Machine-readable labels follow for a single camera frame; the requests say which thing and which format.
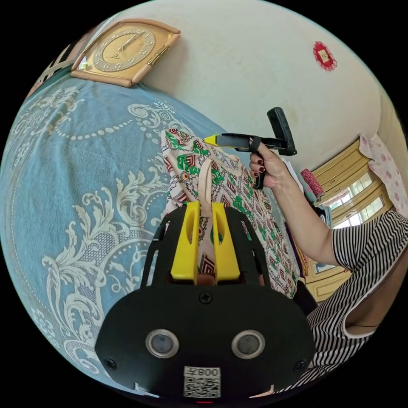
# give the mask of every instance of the qr code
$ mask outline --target qr code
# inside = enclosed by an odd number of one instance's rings
[[[184,396],[196,398],[219,398],[221,396],[221,379],[208,377],[185,377]]]

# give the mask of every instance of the clock hand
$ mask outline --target clock hand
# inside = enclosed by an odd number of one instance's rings
[[[140,34],[135,34],[133,37],[130,37],[123,45],[118,49],[118,51],[123,51],[130,43],[132,43],[136,38],[140,37]]]

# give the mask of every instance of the screw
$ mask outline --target screw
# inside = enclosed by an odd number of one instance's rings
[[[213,301],[213,295],[210,292],[203,292],[200,294],[198,299],[204,305],[208,305],[208,303],[211,303]]]
[[[116,370],[116,368],[117,368],[116,363],[115,363],[111,358],[108,358],[107,360],[105,360],[105,365],[106,365],[110,370]]]
[[[306,365],[306,361],[305,361],[305,360],[300,360],[300,361],[298,361],[298,362],[295,364],[295,366],[293,367],[293,371],[294,371],[294,372],[298,372],[298,371],[300,371],[301,369],[303,369],[303,368],[305,367],[305,365]]]

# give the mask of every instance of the gold clock frame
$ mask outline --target gold clock frame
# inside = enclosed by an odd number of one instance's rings
[[[167,39],[167,41],[153,54],[153,56],[139,69],[139,71],[136,72],[136,74],[133,76],[132,79],[126,79],[126,78],[117,78],[114,76],[108,76],[108,75],[102,75],[102,74],[95,74],[95,73],[90,73],[90,72],[85,72],[85,71],[80,71],[77,68],[79,67],[80,63],[83,61],[85,58],[86,54],[89,52],[89,50],[98,42],[100,41],[100,38],[106,35],[108,32],[112,31],[115,27],[121,25],[121,24],[147,24],[150,26],[154,26],[157,28],[161,28],[163,30],[166,30],[170,33],[170,37]],[[123,86],[126,88],[131,87],[134,84],[137,84],[140,82],[143,77],[153,68],[153,65],[160,59],[160,57],[163,56],[163,54],[168,51],[180,38],[180,33],[181,31],[177,28],[174,28],[170,25],[167,25],[165,23],[162,23],[160,21],[155,21],[155,20],[150,20],[150,19],[144,19],[144,18],[129,18],[129,19],[124,19],[120,20],[111,26],[107,27],[105,30],[103,30],[98,37],[96,37],[83,51],[82,53],[78,56],[76,61],[74,62],[74,65],[72,66],[71,69],[71,76],[74,78],[80,78],[80,79],[86,79],[89,81],[95,81],[95,82],[103,82],[106,84],[113,84],[113,85],[119,85]]]

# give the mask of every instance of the pink curtain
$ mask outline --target pink curtain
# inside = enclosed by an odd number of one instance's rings
[[[365,136],[360,135],[359,150],[361,154],[371,159],[368,167],[384,183],[396,211],[408,218],[407,192],[400,171],[386,145],[378,136],[373,140],[368,140]]]

